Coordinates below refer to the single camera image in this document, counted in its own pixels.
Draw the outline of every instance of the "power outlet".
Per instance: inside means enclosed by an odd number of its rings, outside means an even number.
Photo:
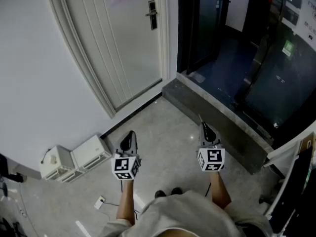
[[[96,208],[97,210],[100,209],[100,207],[103,205],[103,202],[105,202],[105,198],[100,196],[98,198],[98,200],[96,201],[96,203],[94,204],[94,208]]]

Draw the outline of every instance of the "white door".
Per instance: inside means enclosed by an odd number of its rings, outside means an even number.
[[[160,29],[157,21],[152,30],[146,16],[149,1],[66,0],[89,61],[116,109],[161,80]]]

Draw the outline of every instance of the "black and white marker cube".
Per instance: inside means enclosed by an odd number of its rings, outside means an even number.
[[[132,180],[139,169],[138,157],[112,158],[112,173],[119,180]]]
[[[202,171],[220,171],[224,165],[225,149],[201,148],[197,159]]]

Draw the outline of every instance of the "gray tile floor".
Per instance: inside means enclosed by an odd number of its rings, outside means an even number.
[[[107,143],[114,145],[129,130],[136,132],[138,153],[143,159],[135,194],[144,203],[154,198],[155,191],[163,189],[168,193],[176,186],[205,194],[208,174],[201,172],[195,154],[198,126],[188,117],[161,97],[110,134]],[[278,181],[278,176],[268,168],[250,175],[229,154],[221,175],[233,200],[243,200],[261,212],[264,208],[258,204],[259,195],[269,194]],[[76,221],[96,237],[105,222],[115,218],[117,208],[103,205],[96,210],[94,203],[99,196],[116,204],[120,198],[120,183],[112,175],[109,161],[70,184],[31,178],[22,185],[7,184],[9,189],[18,191],[9,192],[11,201],[0,202],[0,216],[18,220],[29,237],[37,236],[33,227],[40,237],[83,237]],[[19,212],[25,212],[19,190],[31,221]]]

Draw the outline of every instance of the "green sign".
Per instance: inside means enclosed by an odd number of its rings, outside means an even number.
[[[285,42],[284,48],[282,49],[282,52],[285,53],[288,57],[290,57],[293,51],[294,51],[294,44],[287,40]]]

